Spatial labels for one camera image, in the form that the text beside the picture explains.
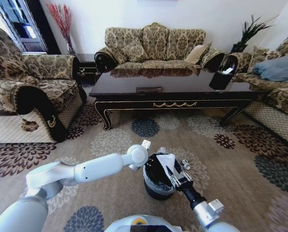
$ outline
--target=side table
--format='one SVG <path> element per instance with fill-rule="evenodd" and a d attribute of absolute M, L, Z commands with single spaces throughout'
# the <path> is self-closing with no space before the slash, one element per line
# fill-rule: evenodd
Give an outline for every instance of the side table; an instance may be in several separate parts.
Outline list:
<path fill-rule="evenodd" d="M 95 54 L 76 54 L 80 61 L 77 75 L 84 82 L 95 84 L 100 77 L 95 63 Z"/>

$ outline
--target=black table leg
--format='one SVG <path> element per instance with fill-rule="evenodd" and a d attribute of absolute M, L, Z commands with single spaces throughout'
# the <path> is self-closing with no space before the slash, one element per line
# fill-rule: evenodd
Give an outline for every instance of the black table leg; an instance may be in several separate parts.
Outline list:
<path fill-rule="evenodd" d="M 228 122 L 236 117 L 239 113 L 241 113 L 244 109 L 246 109 L 253 101 L 247 101 L 246 103 L 241 104 L 240 106 L 237 106 L 230 110 L 220 121 L 220 125 L 222 127 L 225 127 Z"/>
<path fill-rule="evenodd" d="M 104 127 L 103 129 L 108 131 L 111 128 L 111 119 L 109 117 L 109 114 L 105 107 L 106 102 L 102 102 L 102 101 L 96 101 L 95 102 L 95 108 L 98 112 L 98 114 L 100 115 L 102 121 L 104 122 Z"/>

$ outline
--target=coffee table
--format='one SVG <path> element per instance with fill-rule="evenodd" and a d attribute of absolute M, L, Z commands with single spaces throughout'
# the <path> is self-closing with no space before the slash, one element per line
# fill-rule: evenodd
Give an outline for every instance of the coffee table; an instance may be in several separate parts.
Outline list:
<path fill-rule="evenodd" d="M 245 82 L 229 82 L 203 70 L 114 69 L 103 73 L 92 91 L 95 108 L 111 128 L 109 110 L 232 108 L 220 121 L 228 121 L 247 108 L 262 90 Z"/>

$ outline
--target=floral rug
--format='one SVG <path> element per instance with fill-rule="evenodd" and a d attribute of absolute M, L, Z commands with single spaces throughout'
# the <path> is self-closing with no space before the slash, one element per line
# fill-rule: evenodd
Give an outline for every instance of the floral rug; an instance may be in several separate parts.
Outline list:
<path fill-rule="evenodd" d="M 26 192 L 25 175 L 60 160 L 77 164 L 106 154 L 125 153 L 150 140 L 150 153 L 165 146 L 191 165 L 194 187 L 224 205 L 222 219 L 242 232 L 288 232 L 288 146 L 244 115 L 227 127 L 220 110 L 113 111 L 112 129 L 89 98 L 67 139 L 58 144 L 0 144 L 0 214 Z M 160 202 L 145 191 L 142 170 L 65 187 L 48 201 L 44 232 L 103 232 L 113 221 L 134 214 L 160 216 L 185 231 L 199 232 L 187 199 L 176 192 Z"/>

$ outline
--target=beige pillow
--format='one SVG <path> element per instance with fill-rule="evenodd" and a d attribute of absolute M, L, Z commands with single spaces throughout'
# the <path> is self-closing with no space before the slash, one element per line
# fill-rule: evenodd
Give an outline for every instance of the beige pillow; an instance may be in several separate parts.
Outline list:
<path fill-rule="evenodd" d="M 276 59 L 281 56 L 282 54 L 278 51 L 254 46 L 254 51 L 253 51 L 253 54 L 249 63 L 247 73 L 253 73 L 255 64 L 263 62 L 265 60 L 269 60 L 269 59 Z"/>
<path fill-rule="evenodd" d="M 133 63 L 144 62 L 148 57 L 139 40 L 135 40 L 126 45 L 122 49 L 122 52 L 127 57 L 127 60 Z"/>
<path fill-rule="evenodd" d="M 206 45 L 197 45 L 195 46 L 192 51 L 189 53 L 189 55 L 184 59 L 185 62 L 196 64 L 198 63 L 201 58 L 207 53 L 207 51 L 210 49 L 212 45 L 212 42 L 209 42 Z"/>

